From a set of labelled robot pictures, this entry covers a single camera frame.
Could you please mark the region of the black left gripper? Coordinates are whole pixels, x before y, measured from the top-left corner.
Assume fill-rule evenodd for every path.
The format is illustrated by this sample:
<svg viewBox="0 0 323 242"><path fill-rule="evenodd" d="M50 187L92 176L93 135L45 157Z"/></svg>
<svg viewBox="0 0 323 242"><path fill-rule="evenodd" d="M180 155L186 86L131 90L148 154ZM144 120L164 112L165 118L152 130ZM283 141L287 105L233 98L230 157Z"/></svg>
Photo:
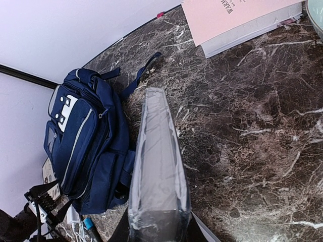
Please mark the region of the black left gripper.
<svg viewBox="0 0 323 242"><path fill-rule="evenodd" d="M34 186L24 194L27 199L28 208L36 216L36 224L41 227L47 223L50 227L56 227L63 222L62 210L56 214L53 210L57 208L57 203L52 197L52 192L57 186Z"/></svg>

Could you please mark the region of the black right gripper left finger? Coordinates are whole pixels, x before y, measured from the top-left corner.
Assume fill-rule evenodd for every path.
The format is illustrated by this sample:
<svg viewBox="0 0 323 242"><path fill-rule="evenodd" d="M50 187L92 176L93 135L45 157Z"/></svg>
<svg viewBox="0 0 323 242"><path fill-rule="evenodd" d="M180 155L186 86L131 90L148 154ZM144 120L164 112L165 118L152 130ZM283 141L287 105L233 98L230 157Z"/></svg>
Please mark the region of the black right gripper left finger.
<svg viewBox="0 0 323 242"><path fill-rule="evenodd" d="M113 232L108 242L128 242L129 241L129 220L128 220L128 208L122 215L117 228Z"/></svg>

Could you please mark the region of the dark cover book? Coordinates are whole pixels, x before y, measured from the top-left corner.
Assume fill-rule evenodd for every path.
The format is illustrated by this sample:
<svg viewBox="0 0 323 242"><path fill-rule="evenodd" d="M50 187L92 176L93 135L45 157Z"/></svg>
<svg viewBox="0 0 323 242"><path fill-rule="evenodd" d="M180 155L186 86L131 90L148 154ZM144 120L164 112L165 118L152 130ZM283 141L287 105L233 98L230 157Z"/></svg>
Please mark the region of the dark cover book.
<svg viewBox="0 0 323 242"><path fill-rule="evenodd" d="M147 88L129 195L130 241L183 241L191 202L176 128L161 88Z"/></svg>

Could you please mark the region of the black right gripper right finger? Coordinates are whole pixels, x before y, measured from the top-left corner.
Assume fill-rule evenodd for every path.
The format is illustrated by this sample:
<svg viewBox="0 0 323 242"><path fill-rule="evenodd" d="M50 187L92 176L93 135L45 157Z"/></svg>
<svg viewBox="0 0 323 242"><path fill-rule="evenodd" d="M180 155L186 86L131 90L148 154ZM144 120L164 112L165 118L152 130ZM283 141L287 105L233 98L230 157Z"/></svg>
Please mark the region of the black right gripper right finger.
<svg viewBox="0 0 323 242"><path fill-rule="evenodd" d="M187 242L207 242L207 239L203 235L193 215L191 216L191 220L188 224L188 228L186 232L186 241Z"/></svg>

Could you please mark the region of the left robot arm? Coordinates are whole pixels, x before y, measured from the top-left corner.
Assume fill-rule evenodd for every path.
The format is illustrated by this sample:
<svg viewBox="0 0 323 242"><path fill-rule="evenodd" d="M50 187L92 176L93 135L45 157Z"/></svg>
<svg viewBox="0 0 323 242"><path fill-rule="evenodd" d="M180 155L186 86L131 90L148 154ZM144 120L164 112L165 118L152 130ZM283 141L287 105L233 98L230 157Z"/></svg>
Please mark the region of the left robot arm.
<svg viewBox="0 0 323 242"><path fill-rule="evenodd" d="M24 194L27 203L23 210L14 217L1 210L1 241L66 241L56 230L64 218L52 213L57 205L48 194L57 184L32 187Z"/></svg>

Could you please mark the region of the navy blue student backpack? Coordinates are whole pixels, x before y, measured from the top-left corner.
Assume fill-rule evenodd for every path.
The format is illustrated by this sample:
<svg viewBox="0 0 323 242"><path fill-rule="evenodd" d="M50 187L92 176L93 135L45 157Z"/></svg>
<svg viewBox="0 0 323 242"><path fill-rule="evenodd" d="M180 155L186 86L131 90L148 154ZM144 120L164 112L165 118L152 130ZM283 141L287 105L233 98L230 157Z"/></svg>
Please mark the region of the navy blue student backpack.
<svg viewBox="0 0 323 242"><path fill-rule="evenodd" d="M62 192L82 215L104 213L129 198L136 148L122 103L145 71L117 92L109 79L119 68L104 74L74 69L51 96L44 149Z"/></svg>

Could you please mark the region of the pink book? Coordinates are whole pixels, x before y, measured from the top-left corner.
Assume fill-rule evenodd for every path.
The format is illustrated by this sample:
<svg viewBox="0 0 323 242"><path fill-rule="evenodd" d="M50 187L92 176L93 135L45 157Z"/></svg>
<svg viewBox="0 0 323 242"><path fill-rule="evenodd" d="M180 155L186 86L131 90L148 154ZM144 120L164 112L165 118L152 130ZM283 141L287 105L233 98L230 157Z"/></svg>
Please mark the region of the pink book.
<svg viewBox="0 0 323 242"><path fill-rule="evenodd" d="M301 1L182 1L196 46L210 58L245 41L299 19Z"/></svg>

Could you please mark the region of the grey ianra magazine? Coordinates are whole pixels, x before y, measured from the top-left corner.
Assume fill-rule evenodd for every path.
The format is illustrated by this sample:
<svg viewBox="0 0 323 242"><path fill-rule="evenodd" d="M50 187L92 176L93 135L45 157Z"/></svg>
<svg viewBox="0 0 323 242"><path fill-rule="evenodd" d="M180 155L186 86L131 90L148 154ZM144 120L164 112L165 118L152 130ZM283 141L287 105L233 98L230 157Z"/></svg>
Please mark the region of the grey ianra magazine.
<svg viewBox="0 0 323 242"><path fill-rule="evenodd" d="M192 215L208 242L221 242L221 240L199 219L194 212L192 212Z"/></svg>

